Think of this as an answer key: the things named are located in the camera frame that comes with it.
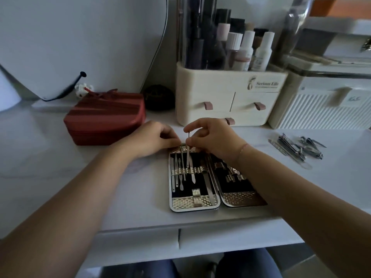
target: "white desk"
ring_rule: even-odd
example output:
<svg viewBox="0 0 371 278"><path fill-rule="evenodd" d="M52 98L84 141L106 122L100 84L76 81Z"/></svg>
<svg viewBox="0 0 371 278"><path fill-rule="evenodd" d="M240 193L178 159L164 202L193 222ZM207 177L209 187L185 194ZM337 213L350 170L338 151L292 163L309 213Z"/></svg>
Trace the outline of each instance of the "white desk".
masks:
<svg viewBox="0 0 371 278"><path fill-rule="evenodd" d="M98 152L77 147L63 112L38 112L28 103L0 113L0 238L69 182ZM175 113L148 113L168 123L182 140ZM326 145L323 160L301 168L268 143L268 127L235 127L254 147L309 181L371 212L371 131L297 130ZM96 236L85 266L184 257L302 242L268 206L174 213L168 206L167 155L160 152L132 163Z"/></svg>

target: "person's right hand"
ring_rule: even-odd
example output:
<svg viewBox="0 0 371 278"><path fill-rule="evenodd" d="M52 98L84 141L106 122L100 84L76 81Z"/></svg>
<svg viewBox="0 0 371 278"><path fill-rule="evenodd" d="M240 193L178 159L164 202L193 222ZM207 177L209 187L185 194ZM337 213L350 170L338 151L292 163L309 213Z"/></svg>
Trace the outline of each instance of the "person's right hand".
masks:
<svg viewBox="0 0 371 278"><path fill-rule="evenodd" d="M185 126L184 132L188 133L198 128L201 129L189 137L185 143L196 147L197 151L210 152L228 164L233 164L237 160L242 148L247 144L234 132L225 119L200 118Z"/></svg>

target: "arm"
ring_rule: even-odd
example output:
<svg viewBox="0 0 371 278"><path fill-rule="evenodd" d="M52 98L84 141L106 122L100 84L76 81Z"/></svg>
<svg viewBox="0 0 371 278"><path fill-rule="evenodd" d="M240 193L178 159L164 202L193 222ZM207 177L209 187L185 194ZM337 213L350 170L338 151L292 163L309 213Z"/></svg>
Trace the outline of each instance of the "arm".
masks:
<svg viewBox="0 0 371 278"><path fill-rule="evenodd" d="M135 158L180 143L169 126L150 121L100 152L1 241L1 276L74 277L127 165Z"/></svg>
<svg viewBox="0 0 371 278"><path fill-rule="evenodd" d="M184 131L197 128L201 129L186 143L215 154L242 172L338 277L368 275L371 215L246 145L224 120L199 119Z"/></svg>

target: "marble desk surface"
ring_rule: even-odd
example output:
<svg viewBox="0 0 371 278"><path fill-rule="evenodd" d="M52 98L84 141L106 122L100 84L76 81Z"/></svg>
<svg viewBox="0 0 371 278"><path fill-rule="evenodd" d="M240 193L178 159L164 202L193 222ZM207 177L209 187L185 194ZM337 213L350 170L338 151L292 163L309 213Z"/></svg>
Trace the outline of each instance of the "marble desk surface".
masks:
<svg viewBox="0 0 371 278"><path fill-rule="evenodd" d="M76 146L63 123L66 112L39 111L22 102L0 113L0 238L67 184L102 147ZM175 112L147 113L148 119L174 127L184 141ZM251 145L309 181L371 212L371 131L284 130L268 126L234 127ZM304 169L268 143L285 132L308 136L327 148L323 160ZM273 218L268 206L174 213L169 208L166 151L134 161L123 174L101 231L181 226L201 222Z"/></svg>

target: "hand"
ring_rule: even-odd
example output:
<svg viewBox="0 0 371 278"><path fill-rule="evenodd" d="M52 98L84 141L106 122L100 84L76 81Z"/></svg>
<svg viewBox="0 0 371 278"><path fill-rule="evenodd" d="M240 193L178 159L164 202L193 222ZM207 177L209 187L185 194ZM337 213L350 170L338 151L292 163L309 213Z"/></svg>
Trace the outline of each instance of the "hand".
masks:
<svg viewBox="0 0 371 278"><path fill-rule="evenodd" d="M246 144L246 141L234 132L225 119L201 118L185 126L184 132L188 133L198 128L201 129L185 143L196 147L197 151L210 152L228 164L236 161Z"/></svg>
<svg viewBox="0 0 371 278"><path fill-rule="evenodd" d="M156 121L148 121L137 128L131 135L115 143L128 145L133 158L145 157L160 149L176 147L181 144L178 135L168 126Z"/></svg>

